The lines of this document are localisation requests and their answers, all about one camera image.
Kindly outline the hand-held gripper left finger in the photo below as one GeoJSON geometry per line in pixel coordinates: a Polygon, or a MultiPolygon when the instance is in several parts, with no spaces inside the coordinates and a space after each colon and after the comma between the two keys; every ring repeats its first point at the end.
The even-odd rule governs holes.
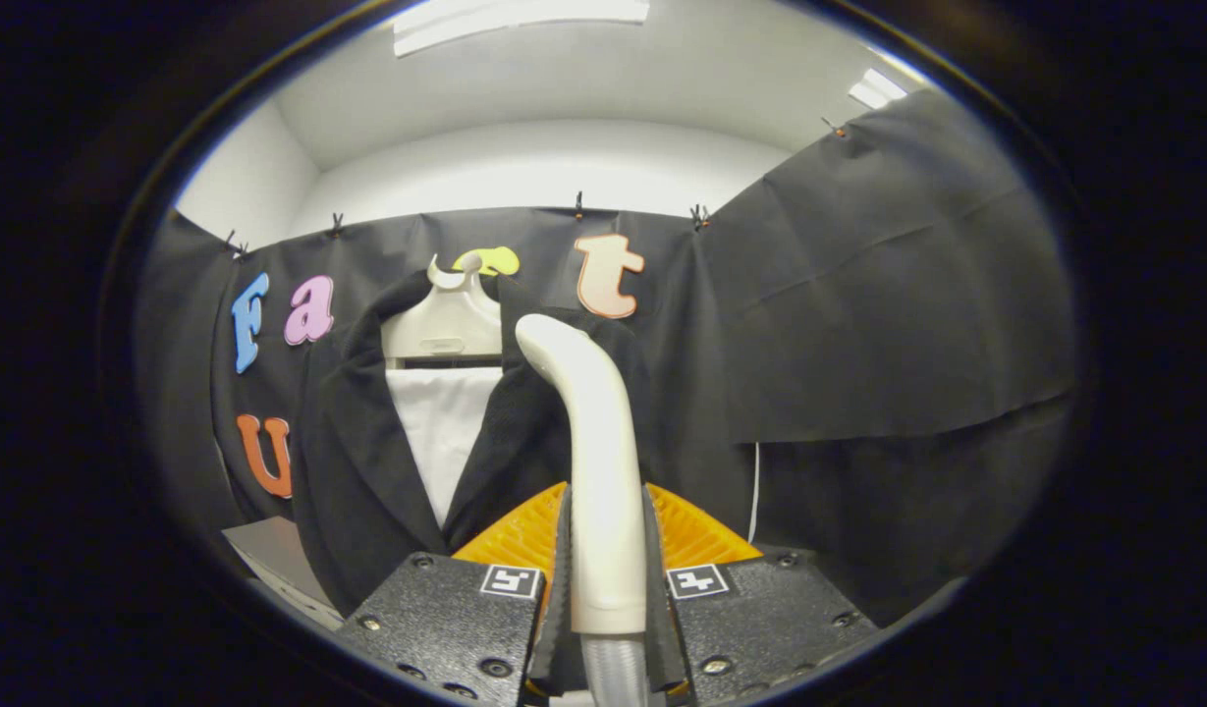
{"type": "Polygon", "coordinates": [[[546,706],[568,644],[568,484],[459,553],[414,553],[337,631],[391,680],[451,706],[546,706]]]}

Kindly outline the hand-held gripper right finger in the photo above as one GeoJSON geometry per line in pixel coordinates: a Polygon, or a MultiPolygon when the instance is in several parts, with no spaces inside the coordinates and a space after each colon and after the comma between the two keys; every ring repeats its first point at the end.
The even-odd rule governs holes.
{"type": "Polygon", "coordinates": [[[646,486],[648,679],[670,706],[754,701],[877,633],[814,554],[756,547],[646,486]]]}

